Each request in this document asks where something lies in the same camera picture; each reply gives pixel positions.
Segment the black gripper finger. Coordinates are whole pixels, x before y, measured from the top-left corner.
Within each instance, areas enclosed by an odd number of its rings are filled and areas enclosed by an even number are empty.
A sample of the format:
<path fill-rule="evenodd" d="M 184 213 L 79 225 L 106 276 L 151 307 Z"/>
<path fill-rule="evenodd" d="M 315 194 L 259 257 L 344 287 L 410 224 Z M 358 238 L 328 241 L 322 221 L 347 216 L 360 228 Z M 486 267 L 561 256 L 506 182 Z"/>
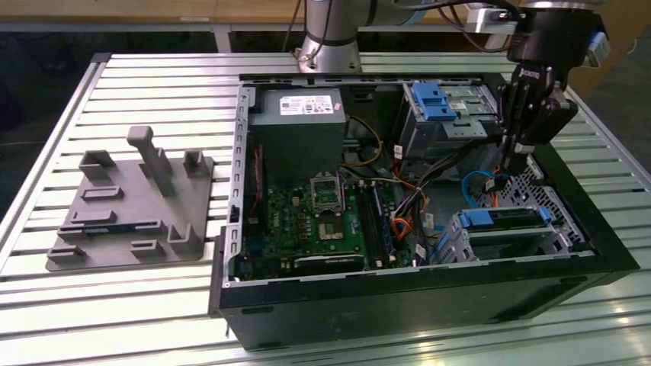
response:
<path fill-rule="evenodd" d="M 506 175 L 519 175 L 525 171 L 534 145 L 521 142 L 525 122 L 523 116 L 530 108 L 530 85 L 506 85 L 501 97 L 501 118 L 503 121 L 503 149 L 501 171 Z"/>
<path fill-rule="evenodd" d="M 547 144 L 577 114 L 577 103 L 567 99 L 563 90 L 555 89 L 523 117 L 517 153 L 531 153 L 537 145 Z"/>

